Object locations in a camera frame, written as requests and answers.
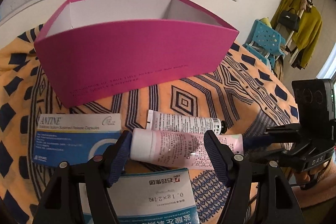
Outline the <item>pink sleeve right forearm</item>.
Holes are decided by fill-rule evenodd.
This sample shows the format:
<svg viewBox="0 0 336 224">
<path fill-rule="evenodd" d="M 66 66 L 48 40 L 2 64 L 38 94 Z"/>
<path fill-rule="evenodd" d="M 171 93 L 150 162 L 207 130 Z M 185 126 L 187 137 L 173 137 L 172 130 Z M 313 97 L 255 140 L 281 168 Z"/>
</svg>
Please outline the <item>pink sleeve right forearm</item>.
<svg viewBox="0 0 336 224">
<path fill-rule="evenodd" d="M 312 188 L 301 190 L 299 186 L 294 186 L 292 189 L 301 208 L 335 198 L 335 162 L 331 161 L 326 170 L 318 175 L 317 184 Z"/>
</svg>

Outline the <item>right hand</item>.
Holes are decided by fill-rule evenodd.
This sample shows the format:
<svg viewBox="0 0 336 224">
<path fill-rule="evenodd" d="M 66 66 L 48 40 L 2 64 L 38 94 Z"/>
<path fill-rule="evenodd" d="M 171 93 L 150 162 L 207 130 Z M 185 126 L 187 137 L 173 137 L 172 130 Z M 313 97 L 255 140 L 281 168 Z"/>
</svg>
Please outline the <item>right hand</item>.
<svg viewBox="0 0 336 224">
<path fill-rule="evenodd" d="M 307 172 L 300 172 L 300 173 L 295 172 L 294 176 L 295 176 L 296 183 L 304 184 L 304 183 L 310 182 L 311 179 L 309 175 L 314 176 L 315 174 L 317 174 L 317 182 L 320 182 L 330 176 L 335 177 L 334 163 L 332 162 L 328 166 L 319 165 Z"/>
</svg>

